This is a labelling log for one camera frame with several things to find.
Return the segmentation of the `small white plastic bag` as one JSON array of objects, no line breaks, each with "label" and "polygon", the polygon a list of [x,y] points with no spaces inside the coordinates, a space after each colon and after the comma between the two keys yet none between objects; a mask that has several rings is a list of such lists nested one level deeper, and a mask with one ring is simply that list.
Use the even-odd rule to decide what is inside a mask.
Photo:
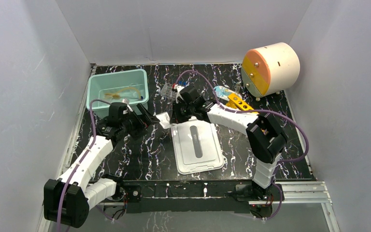
[{"label": "small white plastic bag", "polygon": [[169,129],[172,127],[168,112],[158,114],[156,115],[156,118],[159,120],[159,124],[162,126],[163,129]]}]

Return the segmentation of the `clear plastic well plate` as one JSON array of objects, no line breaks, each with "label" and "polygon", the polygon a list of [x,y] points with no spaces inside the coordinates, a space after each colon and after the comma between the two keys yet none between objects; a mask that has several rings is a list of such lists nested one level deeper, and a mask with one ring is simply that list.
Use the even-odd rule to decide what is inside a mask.
[{"label": "clear plastic well plate", "polygon": [[170,101],[176,100],[176,89],[173,89],[172,84],[165,83],[160,91],[160,95],[162,98],[165,98]]}]

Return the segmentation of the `white plastic box lid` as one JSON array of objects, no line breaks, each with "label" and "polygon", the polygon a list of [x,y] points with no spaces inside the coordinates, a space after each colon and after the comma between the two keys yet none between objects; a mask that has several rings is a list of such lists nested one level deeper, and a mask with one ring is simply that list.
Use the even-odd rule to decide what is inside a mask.
[{"label": "white plastic box lid", "polygon": [[215,125],[192,117],[171,127],[177,171],[182,175],[221,169],[224,157]]}]

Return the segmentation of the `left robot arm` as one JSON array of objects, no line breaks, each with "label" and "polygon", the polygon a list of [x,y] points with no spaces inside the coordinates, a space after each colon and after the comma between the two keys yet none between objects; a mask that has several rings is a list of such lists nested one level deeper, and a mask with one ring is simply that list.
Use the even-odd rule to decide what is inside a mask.
[{"label": "left robot arm", "polygon": [[125,202],[129,189],[121,177],[104,174],[97,182],[90,180],[100,163],[113,151],[119,140],[130,135],[140,138],[159,119],[137,105],[140,114],[124,102],[109,105],[108,115],[93,123],[93,136],[81,155],[57,179],[49,179],[43,188],[43,215],[58,226],[81,227],[89,211],[104,200]]}]

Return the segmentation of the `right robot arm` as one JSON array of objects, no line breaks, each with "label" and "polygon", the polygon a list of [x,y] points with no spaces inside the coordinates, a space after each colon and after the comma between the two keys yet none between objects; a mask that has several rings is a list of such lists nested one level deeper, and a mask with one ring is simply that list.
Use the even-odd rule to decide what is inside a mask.
[{"label": "right robot arm", "polygon": [[274,171],[287,135],[271,113],[259,114],[238,95],[229,94],[228,100],[236,108],[204,99],[193,86],[173,85],[174,95],[170,123],[180,124],[192,117],[207,123],[226,126],[247,136],[257,168],[253,177],[253,195],[259,200],[271,193]]}]

